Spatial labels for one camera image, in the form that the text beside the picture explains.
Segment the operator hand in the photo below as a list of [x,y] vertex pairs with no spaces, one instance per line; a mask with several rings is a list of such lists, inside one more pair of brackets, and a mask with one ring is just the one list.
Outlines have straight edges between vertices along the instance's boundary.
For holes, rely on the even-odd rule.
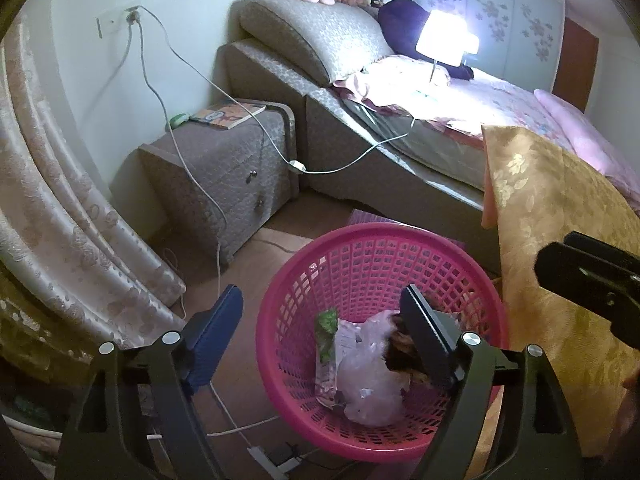
[[623,388],[631,395],[638,396],[640,370],[635,370],[623,381]]

